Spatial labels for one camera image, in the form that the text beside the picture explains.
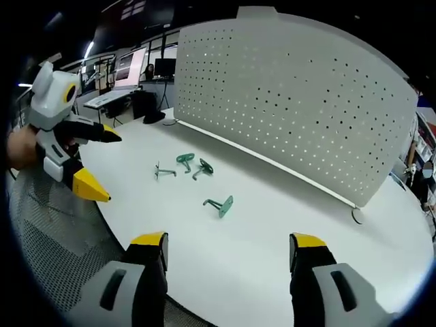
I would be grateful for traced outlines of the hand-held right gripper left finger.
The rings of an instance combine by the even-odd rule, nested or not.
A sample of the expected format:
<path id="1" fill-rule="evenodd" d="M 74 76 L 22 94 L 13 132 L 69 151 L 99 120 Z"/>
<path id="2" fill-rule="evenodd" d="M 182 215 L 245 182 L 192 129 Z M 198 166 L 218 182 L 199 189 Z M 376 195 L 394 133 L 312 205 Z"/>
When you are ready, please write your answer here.
<path id="1" fill-rule="evenodd" d="M 81 288 L 69 311 L 72 326 L 163 326 L 168 283 L 168 233 L 133 239 Z"/>

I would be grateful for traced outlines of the person's left hand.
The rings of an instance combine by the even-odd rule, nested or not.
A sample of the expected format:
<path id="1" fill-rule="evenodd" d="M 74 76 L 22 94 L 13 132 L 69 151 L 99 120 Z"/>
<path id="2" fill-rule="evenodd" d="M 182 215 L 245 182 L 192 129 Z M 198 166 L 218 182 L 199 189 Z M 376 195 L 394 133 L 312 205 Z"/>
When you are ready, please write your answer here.
<path id="1" fill-rule="evenodd" d="M 25 125 L 20 129 L 11 131 L 6 142 L 6 163 L 8 168 L 22 170 L 37 165 L 39 162 L 36 151 L 39 129 Z"/>

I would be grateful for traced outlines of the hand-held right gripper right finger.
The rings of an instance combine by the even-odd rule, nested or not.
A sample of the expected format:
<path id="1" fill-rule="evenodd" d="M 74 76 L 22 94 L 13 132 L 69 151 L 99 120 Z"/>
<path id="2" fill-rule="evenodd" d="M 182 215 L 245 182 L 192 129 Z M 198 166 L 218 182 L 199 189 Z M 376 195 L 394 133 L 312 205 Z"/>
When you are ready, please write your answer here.
<path id="1" fill-rule="evenodd" d="M 291 233 L 290 295 L 295 326 L 391 326 L 375 288 L 349 264 L 338 263 L 318 237 Z"/>

